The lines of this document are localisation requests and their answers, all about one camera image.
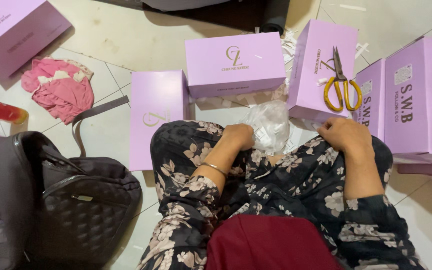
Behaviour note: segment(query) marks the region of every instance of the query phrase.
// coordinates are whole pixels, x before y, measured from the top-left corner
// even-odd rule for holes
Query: silver bangle
[[[201,165],[206,165],[206,166],[209,166],[209,167],[211,167],[211,168],[213,168],[213,169],[216,169],[216,170],[218,170],[220,173],[222,173],[222,174],[224,175],[225,178],[228,177],[228,174],[225,173],[222,169],[219,169],[219,167],[216,166],[216,165],[213,165],[213,164],[211,164],[211,163],[207,163],[207,162],[203,162],[203,163],[201,163]]]

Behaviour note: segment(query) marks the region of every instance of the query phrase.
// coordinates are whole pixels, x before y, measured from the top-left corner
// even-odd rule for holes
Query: black floral fabric
[[[154,134],[151,158],[163,219],[138,270],[203,270],[215,226],[238,214],[305,218],[320,228],[331,253],[356,270],[426,268],[405,219],[385,195],[343,202],[344,155],[320,136],[274,166],[259,150],[240,152],[222,194],[211,179],[190,177],[222,133],[217,124],[184,120],[164,124]],[[386,187],[393,158],[379,139],[373,137],[372,144]]]

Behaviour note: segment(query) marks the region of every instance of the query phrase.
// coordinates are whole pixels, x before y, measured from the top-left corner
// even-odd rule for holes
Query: person's right hand
[[[239,151],[248,150],[255,145],[253,128],[246,124],[227,125],[224,128],[221,140],[235,144]]]
[[[331,117],[318,128],[318,133],[337,151],[374,151],[368,127],[352,119]]]

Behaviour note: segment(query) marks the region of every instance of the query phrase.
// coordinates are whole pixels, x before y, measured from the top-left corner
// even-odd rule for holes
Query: clear plastic bag
[[[239,123],[254,130],[254,149],[273,155],[283,150],[290,136],[289,111],[280,100],[264,102],[252,107]]]

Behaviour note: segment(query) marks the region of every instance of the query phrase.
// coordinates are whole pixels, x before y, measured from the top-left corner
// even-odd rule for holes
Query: white tile floor
[[[163,14],[141,12],[92,0],[49,0],[75,30],[62,36],[45,52],[55,58],[81,62],[94,71],[91,85],[95,105],[123,95],[131,98],[131,70],[186,70],[184,40],[239,34],[239,30]],[[345,9],[340,4],[366,11]],[[369,43],[356,59],[355,74],[379,58],[387,57],[421,35],[432,35],[432,0],[291,0],[287,26],[300,31],[308,19],[350,25],[359,29],[358,42]],[[53,119],[30,99],[19,77],[0,82],[0,101],[30,113],[27,124],[0,123],[0,135],[36,130],[48,136],[67,157],[79,155],[70,127]],[[248,107],[214,98],[194,105],[196,120],[233,124]],[[122,105],[81,123],[81,137],[88,156],[107,156],[128,165],[129,105]],[[312,138],[311,126],[291,119],[300,133],[299,143]],[[143,189],[141,207],[135,213],[121,248],[106,268],[132,270],[141,258],[155,224],[160,220],[154,177],[135,171]],[[409,234],[423,261],[432,269],[432,181],[424,175],[393,173],[387,196],[407,219]]]

